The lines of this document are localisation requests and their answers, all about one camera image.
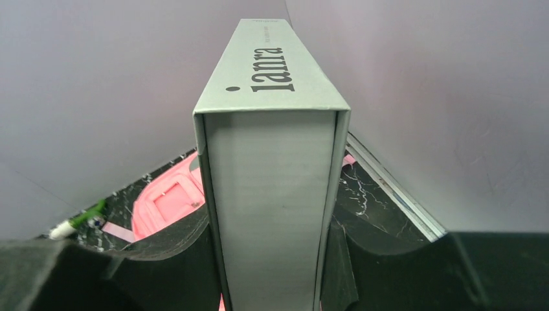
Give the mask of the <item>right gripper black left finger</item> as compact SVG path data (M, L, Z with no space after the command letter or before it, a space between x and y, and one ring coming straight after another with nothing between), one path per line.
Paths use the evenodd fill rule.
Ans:
M2 310L217 310L220 300L206 207L120 251L1 242Z

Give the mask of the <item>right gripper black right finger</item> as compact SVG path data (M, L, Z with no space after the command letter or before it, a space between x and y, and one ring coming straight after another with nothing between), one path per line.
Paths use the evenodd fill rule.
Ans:
M414 246L336 208L323 310L547 310L546 233L448 233Z

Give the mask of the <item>pink student backpack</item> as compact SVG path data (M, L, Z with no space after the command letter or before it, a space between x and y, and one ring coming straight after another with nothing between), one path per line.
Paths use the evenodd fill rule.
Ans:
M139 310L236 309L223 287L196 152L145 186L131 234L106 279Z

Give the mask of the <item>grey ianra book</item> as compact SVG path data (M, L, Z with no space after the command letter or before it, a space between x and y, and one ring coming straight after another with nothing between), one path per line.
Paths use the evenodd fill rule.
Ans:
M242 19L193 110L227 310L318 310L351 109L284 19Z

